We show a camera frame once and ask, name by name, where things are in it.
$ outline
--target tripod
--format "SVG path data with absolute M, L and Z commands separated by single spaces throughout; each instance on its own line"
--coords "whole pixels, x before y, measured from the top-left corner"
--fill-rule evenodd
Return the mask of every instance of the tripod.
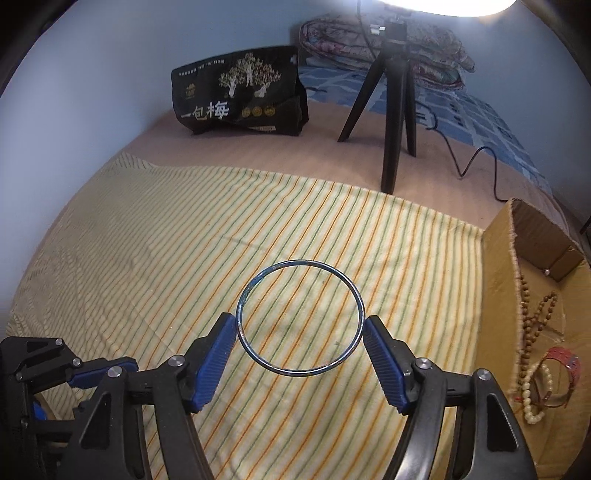
M 382 192 L 392 194 L 398 171 L 398 157 L 402 141 L 402 122 L 406 117 L 408 153 L 417 156 L 417 126 L 415 123 L 413 71 L 407 53 L 407 26 L 401 21 L 390 21 L 379 29 L 385 38 L 378 57 L 369 68 L 365 81 L 353 104 L 339 142 L 349 138 L 357 120 L 375 90 L 382 74 L 386 73 L 386 134 L 384 138 L 384 166 Z

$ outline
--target yellow striped cloth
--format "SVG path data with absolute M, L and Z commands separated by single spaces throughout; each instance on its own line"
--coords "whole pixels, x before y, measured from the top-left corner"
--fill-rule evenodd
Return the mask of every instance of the yellow striped cloth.
M 243 168 L 157 167 L 122 154 L 74 197 L 26 272 L 9 335 L 61 336 L 83 359 L 133 356 L 141 369 L 184 352 L 245 284 L 275 262 L 334 265 L 396 338 L 441 368 L 473 367 L 482 231 L 358 187 Z M 245 309 L 265 358 L 309 368 L 335 358 L 355 303 L 306 267 L 267 277 Z M 83 397 L 46 393 L 61 417 Z M 165 478 L 153 409 L 144 410 L 155 478 Z M 194 421 L 214 475 L 227 479 L 378 479 L 404 419 L 360 348 L 316 377 L 268 372 L 239 343 L 214 400 Z M 453 428 L 446 419 L 443 441 Z

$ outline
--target metal ring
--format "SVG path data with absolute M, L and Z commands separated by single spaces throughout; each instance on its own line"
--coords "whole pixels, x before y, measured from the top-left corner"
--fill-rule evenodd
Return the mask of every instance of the metal ring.
M 345 351 L 331 363 L 323 365 L 321 367 L 314 367 L 305 370 L 291 370 L 288 368 L 276 367 L 275 365 L 267 362 L 263 357 L 261 357 L 258 353 L 254 351 L 251 344 L 246 339 L 246 335 L 244 333 L 244 327 L 242 326 L 242 310 L 244 308 L 248 296 L 253 291 L 254 287 L 268 274 L 285 267 L 296 267 L 300 265 L 316 267 L 325 270 L 328 273 L 331 273 L 338 277 L 345 285 L 347 285 L 347 287 L 353 294 L 353 297 L 355 298 L 355 303 L 357 304 L 357 310 L 359 312 L 359 325 L 357 326 L 357 331 L 355 332 L 355 337 L 353 338 L 353 341 L 351 341 L 351 343 L 345 349 Z M 355 349 L 359 345 L 359 342 L 361 341 L 364 321 L 365 306 L 363 305 L 363 299 L 361 298 L 359 290 L 357 290 L 357 287 L 355 287 L 355 284 L 344 273 L 337 270 L 335 267 L 331 267 L 330 265 L 318 262 L 316 260 L 287 260 L 285 262 L 276 263 L 275 265 L 272 265 L 266 268 L 265 270 L 262 270 L 248 283 L 248 285 L 246 285 L 244 291 L 242 292 L 242 295 L 240 295 L 238 305 L 236 306 L 236 327 L 238 330 L 238 338 L 240 339 L 240 343 L 244 347 L 244 350 L 246 350 L 246 353 L 248 353 L 248 355 L 250 355 L 251 358 L 260 366 L 266 368 L 267 370 L 275 372 L 276 374 L 285 375 L 287 377 L 310 377 L 312 375 L 319 375 L 324 372 L 327 372 L 328 370 L 331 370 L 332 368 L 347 360 L 349 355 L 351 355 L 355 351 Z

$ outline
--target black snack bag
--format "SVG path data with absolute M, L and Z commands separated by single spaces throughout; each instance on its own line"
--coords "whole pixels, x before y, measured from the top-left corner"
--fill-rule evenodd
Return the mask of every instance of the black snack bag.
M 308 121 L 297 47 L 256 48 L 197 61 L 172 72 L 173 107 L 195 134 L 223 124 L 298 135 Z

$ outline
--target tree illustration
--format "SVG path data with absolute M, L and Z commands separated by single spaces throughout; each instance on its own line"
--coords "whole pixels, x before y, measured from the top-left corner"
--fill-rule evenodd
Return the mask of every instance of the tree illustration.
M 261 85 L 261 88 L 255 92 L 255 97 L 262 98 L 267 93 L 267 89 L 272 82 L 277 82 L 281 79 L 281 73 L 273 70 L 269 64 L 264 64 L 256 69 L 253 74 L 253 83 Z
M 224 72 L 220 75 L 219 81 L 220 86 L 228 87 L 230 89 L 230 91 L 228 92 L 230 98 L 234 98 L 236 86 L 240 83 L 243 83 L 244 79 L 244 71 L 242 69 L 232 67 L 228 72 Z
M 261 68 L 262 60 L 256 58 L 252 52 L 247 53 L 244 55 L 243 59 L 238 59 L 236 62 L 236 67 L 241 69 L 246 74 L 246 86 L 253 85 L 252 83 L 252 76 L 256 69 Z

